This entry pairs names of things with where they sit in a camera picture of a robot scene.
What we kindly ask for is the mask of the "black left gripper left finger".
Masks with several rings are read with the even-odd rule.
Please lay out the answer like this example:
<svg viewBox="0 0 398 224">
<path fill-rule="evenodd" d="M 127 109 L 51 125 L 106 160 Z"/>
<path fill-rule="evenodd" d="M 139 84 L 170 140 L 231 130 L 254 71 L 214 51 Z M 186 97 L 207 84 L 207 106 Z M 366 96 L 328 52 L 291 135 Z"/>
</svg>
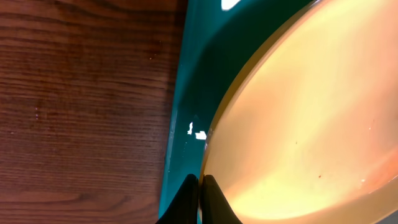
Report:
<svg viewBox="0 0 398 224">
<path fill-rule="evenodd" d="M 168 209 L 156 224 L 197 224 L 198 179 L 188 174 L 171 201 Z"/>
</svg>

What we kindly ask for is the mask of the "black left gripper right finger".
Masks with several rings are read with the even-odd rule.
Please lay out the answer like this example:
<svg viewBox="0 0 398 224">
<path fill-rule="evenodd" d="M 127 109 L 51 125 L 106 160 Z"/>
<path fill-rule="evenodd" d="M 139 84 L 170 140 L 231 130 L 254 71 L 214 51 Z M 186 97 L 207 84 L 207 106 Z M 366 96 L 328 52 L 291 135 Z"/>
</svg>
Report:
<svg viewBox="0 0 398 224">
<path fill-rule="evenodd" d="M 212 175 L 204 175 L 200 192 L 202 224 L 242 224 Z"/>
</svg>

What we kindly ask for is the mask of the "yellow plate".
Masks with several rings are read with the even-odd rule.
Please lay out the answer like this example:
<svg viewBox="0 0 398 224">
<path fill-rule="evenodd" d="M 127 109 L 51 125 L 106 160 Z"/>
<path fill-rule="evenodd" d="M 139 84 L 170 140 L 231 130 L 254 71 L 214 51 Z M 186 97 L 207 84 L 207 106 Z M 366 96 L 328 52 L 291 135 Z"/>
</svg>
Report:
<svg viewBox="0 0 398 224">
<path fill-rule="evenodd" d="M 397 0 L 315 1 L 238 73 L 201 175 L 243 223 L 376 223 L 397 210 Z"/>
</svg>

